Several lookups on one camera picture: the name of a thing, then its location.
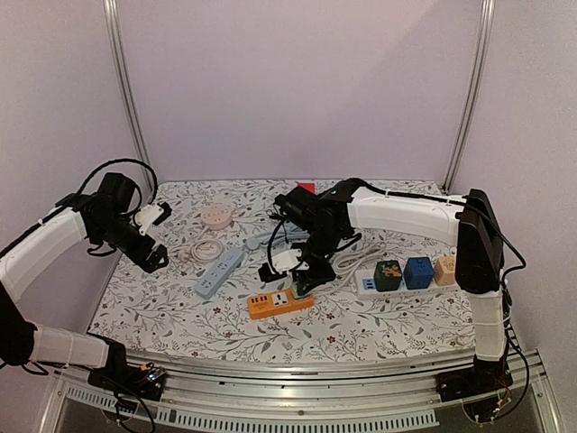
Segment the green plug adapter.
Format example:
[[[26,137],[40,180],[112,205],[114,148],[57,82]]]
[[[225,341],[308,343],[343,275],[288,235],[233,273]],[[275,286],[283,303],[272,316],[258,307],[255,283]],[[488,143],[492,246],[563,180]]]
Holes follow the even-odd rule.
[[[300,301],[309,297],[308,293],[300,293],[296,284],[291,286],[290,291],[295,301]]]

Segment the white multicolour power strip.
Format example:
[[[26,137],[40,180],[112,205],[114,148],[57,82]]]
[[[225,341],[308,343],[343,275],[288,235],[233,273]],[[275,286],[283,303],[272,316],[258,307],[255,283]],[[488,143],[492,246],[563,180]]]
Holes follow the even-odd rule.
[[[354,273],[354,288],[356,289],[357,299],[385,299],[398,298],[403,296],[423,296],[436,295],[443,292],[459,291],[461,288],[457,284],[448,286],[438,286],[432,281],[426,289],[408,289],[405,282],[401,281],[398,288],[393,291],[377,291],[375,281],[372,278],[371,270],[358,270]]]

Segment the black power adapter with cable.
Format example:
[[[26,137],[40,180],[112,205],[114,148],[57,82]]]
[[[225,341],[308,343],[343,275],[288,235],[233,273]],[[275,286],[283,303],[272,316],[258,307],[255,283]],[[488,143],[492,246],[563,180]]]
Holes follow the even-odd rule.
[[[269,219],[279,221],[281,224],[288,221],[288,217],[277,209],[270,209],[267,211]]]

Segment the dark green cube socket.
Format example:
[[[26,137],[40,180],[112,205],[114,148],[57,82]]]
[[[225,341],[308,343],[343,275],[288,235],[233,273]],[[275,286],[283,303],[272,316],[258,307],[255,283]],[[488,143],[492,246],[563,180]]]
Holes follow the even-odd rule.
[[[395,291],[402,282],[403,273],[396,260],[380,261],[373,273],[375,287],[378,292]]]

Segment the orange power strip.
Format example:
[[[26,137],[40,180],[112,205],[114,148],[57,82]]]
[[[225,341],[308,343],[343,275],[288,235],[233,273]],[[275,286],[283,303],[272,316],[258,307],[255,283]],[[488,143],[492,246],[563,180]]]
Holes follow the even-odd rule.
[[[314,306],[313,295],[295,298],[292,290],[277,290],[270,293],[252,296],[247,299],[247,307],[252,320],[271,318]]]

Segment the blue cube socket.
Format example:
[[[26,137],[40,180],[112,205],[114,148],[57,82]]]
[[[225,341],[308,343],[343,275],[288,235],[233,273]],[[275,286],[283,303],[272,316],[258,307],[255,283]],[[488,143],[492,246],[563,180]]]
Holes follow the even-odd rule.
[[[435,271],[428,257],[408,258],[403,271],[404,281],[408,290],[428,289]]]

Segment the beige cube socket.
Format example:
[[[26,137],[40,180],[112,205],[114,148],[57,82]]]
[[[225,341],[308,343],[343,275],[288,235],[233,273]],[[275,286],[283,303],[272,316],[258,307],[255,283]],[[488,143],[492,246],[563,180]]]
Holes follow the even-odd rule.
[[[455,284],[456,257],[444,256],[435,262],[435,284],[440,287],[451,286]]]

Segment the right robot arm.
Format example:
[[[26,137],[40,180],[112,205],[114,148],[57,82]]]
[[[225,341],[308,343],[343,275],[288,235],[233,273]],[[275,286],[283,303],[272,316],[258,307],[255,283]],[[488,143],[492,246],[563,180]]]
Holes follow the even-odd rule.
[[[298,296],[335,279],[330,263],[360,238],[362,229],[427,237],[456,249],[455,279],[472,309],[475,355],[468,368],[436,376],[442,401],[466,399],[512,385],[507,331],[512,305],[503,249],[511,245],[499,228],[486,193],[428,196],[377,188],[365,180],[341,180],[319,194],[301,187],[274,200],[280,223],[304,230],[307,240],[268,253],[261,281],[290,276]]]

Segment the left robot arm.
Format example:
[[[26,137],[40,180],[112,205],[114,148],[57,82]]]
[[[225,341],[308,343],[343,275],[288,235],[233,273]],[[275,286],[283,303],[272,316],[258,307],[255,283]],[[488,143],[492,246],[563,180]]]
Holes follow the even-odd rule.
[[[83,189],[55,204],[1,252],[1,364],[26,367],[77,366],[89,370],[88,382],[116,394],[159,401],[166,381],[163,368],[130,366],[123,344],[104,336],[45,327],[26,320],[16,304],[28,287],[57,258],[83,241],[88,254],[102,256],[108,245],[142,271],[153,273],[169,263],[167,248],[148,231],[172,213],[166,202],[140,202],[140,187],[120,172],[107,172],[96,192]]]

